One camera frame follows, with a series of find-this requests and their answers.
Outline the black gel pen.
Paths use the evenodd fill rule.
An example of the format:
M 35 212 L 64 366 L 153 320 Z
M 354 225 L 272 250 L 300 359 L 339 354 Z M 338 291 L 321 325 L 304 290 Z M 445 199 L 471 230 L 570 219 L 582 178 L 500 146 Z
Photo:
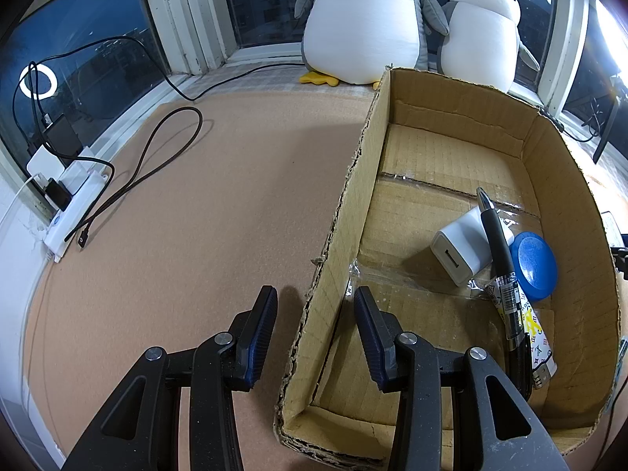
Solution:
M 506 333 L 508 350 L 513 351 L 522 344 L 525 330 L 512 256 L 497 210 L 482 187 L 477 188 L 477 199 L 481 222 L 492 255 L 496 285 L 495 297 L 504 313 L 504 328 L 506 329 L 504 333 Z

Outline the patterned white lighter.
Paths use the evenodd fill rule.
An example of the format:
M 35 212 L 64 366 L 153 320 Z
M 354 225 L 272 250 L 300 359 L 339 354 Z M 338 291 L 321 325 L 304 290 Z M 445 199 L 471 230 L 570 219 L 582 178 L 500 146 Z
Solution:
M 504 226 L 504 236 L 506 236 L 509 248 L 516 235 L 507 226 Z M 504 323 L 504 313 L 495 297 L 495 289 L 495 272 L 494 266 L 492 266 L 492 281 L 486 286 L 486 294 L 493 302 L 501 321 Z M 549 382 L 555 375 L 558 366 L 553 358 L 549 337 L 542 327 L 539 316 L 534 312 L 534 302 L 530 302 L 526 298 L 519 283 L 518 290 L 520 303 L 522 303 L 525 337 L 518 348 L 509 351 L 506 333 L 504 333 L 504 361 L 510 380 L 523 396 L 530 396 L 532 390 L 541 389 Z

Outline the blue round case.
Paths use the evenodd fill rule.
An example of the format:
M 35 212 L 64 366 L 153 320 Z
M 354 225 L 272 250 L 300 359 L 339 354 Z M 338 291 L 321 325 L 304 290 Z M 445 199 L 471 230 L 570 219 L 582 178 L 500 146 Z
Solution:
M 532 232 L 521 232 L 510 245 L 514 271 L 530 302 L 551 296 L 558 283 L 558 265 L 549 244 Z

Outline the white USB wall charger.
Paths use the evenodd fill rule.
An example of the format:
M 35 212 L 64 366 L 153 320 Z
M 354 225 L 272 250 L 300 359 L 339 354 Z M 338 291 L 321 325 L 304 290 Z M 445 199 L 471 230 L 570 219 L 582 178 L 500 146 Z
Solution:
M 438 230 L 430 249 L 456 286 L 466 285 L 493 266 L 478 206 Z

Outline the cardboard box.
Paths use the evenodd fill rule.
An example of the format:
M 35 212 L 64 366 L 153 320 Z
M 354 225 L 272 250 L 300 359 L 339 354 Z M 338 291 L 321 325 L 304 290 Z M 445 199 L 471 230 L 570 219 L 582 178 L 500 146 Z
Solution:
M 279 390 L 284 447 L 344 470 L 389 464 L 398 397 L 369 375 L 352 297 L 366 286 L 438 348 L 504 356 L 478 192 L 524 287 L 531 406 L 574 470 L 627 411 L 627 281 L 591 182 L 549 117 L 491 87 L 411 69 L 382 77 L 348 169 Z

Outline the beige carpet mat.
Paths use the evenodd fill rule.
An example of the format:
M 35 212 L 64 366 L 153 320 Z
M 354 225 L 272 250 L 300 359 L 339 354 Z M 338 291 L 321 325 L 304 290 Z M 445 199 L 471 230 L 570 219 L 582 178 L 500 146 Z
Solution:
M 157 110 L 115 159 L 152 177 L 100 216 L 39 282 L 24 374 L 68 453 L 145 349 L 193 348 L 229 327 L 264 285 L 279 294 L 263 375 L 234 399 L 249 470 L 312 470 L 282 447 L 274 407 L 316 259 L 330 230 L 371 91 L 211 95 Z

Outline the white power strip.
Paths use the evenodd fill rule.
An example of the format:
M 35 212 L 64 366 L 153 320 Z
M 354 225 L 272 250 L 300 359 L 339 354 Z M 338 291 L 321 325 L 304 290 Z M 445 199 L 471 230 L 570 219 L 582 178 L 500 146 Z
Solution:
M 90 160 L 74 161 L 57 180 L 68 189 L 71 200 L 64 210 L 58 210 L 52 218 L 44 239 L 56 263 L 61 261 L 69 246 L 70 240 L 65 237 L 86 215 L 88 207 L 103 192 L 105 181 L 109 178 L 109 174 L 103 172 L 103 165 L 91 161 L 95 155 L 90 147 L 85 147 L 81 155 Z

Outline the white charger brick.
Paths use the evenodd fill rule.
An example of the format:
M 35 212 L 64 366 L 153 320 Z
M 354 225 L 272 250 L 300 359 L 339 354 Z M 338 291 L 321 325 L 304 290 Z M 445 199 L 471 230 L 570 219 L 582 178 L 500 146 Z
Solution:
M 45 184 L 50 180 L 57 181 L 66 167 L 59 157 L 40 146 L 27 163 L 27 171 L 31 177 L 38 177 Z

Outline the black charger brick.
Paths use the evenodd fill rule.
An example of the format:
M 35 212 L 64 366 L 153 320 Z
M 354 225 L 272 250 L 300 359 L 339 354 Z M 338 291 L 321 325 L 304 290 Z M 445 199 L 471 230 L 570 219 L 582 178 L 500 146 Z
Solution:
M 71 159 L 83 150 L 80 138 L 65 115 L 57 117 L 46 127 L 45 137 L 51 148 L 61 154 L 62 159 Z

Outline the black tripod leg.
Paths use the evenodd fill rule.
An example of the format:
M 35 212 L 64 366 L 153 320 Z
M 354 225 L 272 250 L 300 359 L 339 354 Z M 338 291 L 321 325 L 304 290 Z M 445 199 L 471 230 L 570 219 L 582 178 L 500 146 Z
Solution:
M 592 161 L 594 164 L 597 164 L 599 162 L 602 156 L 602 152 L 604 152 L 604 148 L 606 148 L 606 145 L 608 145 L 610 134 L 612 131 L 612 126 L 616 119 L 617 113 L 619 112 L 619 109 L 621 108 L 621 105 L 622 105 L 622 98 L 619 96 L 615 96 L 610 115 L 608 119 L 606 120 L 606 123 L 604 124 L 604 128 L 601 131 L 601 140 L 599 141 L 594 151 L 594 154 L 592 156 Z

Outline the small plush penguin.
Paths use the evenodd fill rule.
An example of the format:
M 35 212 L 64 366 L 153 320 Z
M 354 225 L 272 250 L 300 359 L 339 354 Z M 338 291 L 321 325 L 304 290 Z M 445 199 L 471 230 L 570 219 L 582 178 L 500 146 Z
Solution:
M 518 0 L 449 0 L 443 12 L 449 25 L 438 49 L 438 70 L 443 75 L 506 93 L 515 80 L 518 61 L 534 71 L 540 69 L 519 36 Z

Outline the large plush penguin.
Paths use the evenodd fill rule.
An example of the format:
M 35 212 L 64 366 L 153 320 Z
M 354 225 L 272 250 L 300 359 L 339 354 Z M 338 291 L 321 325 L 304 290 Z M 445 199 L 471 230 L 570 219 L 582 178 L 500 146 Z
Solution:
M 426 70 L 426 35 L 449 34 L 438 0 L 296 0 L 294 16 L 307 18 L 301 84 L 376 87 L 386 67 Z

